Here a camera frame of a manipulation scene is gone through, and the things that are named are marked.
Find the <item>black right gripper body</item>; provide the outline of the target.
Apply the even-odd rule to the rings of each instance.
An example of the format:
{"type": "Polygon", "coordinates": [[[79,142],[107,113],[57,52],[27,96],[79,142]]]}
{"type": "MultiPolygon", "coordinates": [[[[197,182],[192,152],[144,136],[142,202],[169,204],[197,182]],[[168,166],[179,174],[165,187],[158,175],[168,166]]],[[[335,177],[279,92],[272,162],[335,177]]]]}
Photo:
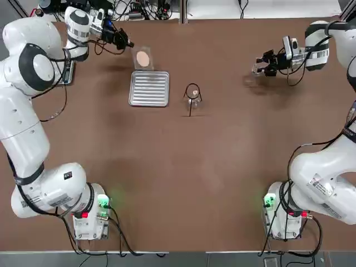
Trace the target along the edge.
{"type": "Polygon", "coordinates": [[[291,59],[287,59],[285,52],[279,52],[274,56],[274,68],[279,70],[287,70],[291,67],[291,59]]]}

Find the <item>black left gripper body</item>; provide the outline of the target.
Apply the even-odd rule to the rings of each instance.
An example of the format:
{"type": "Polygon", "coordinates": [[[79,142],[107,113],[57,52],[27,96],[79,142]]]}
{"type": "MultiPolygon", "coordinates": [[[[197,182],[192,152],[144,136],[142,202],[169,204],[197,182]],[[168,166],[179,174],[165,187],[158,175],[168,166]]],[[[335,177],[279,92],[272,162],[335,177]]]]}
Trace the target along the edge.
{"type": "Polygon", "coordinates": [[[104,43],[117,44],[118,35],[114,25],[103,26],[100,40],[104,41],[104,43]]]}

